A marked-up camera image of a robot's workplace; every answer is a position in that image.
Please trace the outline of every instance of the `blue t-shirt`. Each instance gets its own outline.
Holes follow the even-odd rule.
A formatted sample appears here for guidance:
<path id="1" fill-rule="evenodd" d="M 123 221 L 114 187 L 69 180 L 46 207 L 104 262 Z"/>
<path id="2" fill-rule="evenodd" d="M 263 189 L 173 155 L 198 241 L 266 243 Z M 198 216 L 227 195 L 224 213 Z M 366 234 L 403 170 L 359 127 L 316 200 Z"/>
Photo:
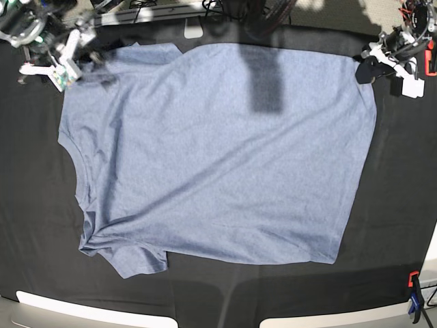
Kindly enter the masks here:
<path id="1" fill-rule="evenodd" d="M 114 51 L 67 92 L 79 249 L 122 277 L 167 252 L 333 263 L 376 121 L 349 57 L 241 44 Z"/>

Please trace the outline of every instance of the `black cloth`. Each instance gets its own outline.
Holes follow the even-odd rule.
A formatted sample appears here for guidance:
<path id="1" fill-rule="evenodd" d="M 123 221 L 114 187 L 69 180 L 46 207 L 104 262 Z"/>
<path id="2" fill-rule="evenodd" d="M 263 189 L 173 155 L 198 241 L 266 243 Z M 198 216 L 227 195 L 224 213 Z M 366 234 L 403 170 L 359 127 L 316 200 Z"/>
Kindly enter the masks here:
<path id="1" fill-rule="evenodd" d="M 239 42 L 354 56 L 369 42 L 366 36 L 289 26 L 255 42 L 235 23 L 203 24 L 204 36 L 193 40 L 184 39 L 183 20 L 99 32 L 105 48 L 173 42 L 183 52 Z M 437 218 L 436 78 L 426 78 L 421 99 L 391 96 L 387 78 L 374 83 L 376 131 L 334 265 L 251 266 L 169 254 L 168 271 L 123 280 L 103 258 L 88 258 L 77 249 L 83 214 L 74 198 L 72 161 L 57 144 L 63 96 L 39 77 L 19 85 L 23 59 L 20 51 L 0 44 L 3 297 L 16 299 L 15 292 L 23 290 L 170 316 L 182 328 L 249 328 L 265 318 L 351 312 L 407 300 L 408 274 L 420 270 Z"/>

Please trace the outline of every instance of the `floor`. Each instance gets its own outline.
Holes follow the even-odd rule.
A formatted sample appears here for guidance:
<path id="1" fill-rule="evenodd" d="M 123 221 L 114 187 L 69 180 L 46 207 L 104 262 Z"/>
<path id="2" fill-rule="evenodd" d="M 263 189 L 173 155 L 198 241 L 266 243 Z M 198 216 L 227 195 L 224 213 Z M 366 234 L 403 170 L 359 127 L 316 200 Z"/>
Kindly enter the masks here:
<path id="1" fill-rule="evenodd" d="M 197 2 L 199 0 L 158 0 L 159 4 Z M 79 5 L 68 16 L 92 8 L 89 0 L 78 0 Z M 120 8 L 128 8 L 125 0 Z M 390 32 L 400 25 L 397 10 L 399 0 L 298 0 L 292 13 L 294 25 L 339 29 L 377 35 L 382 30 Z"/>

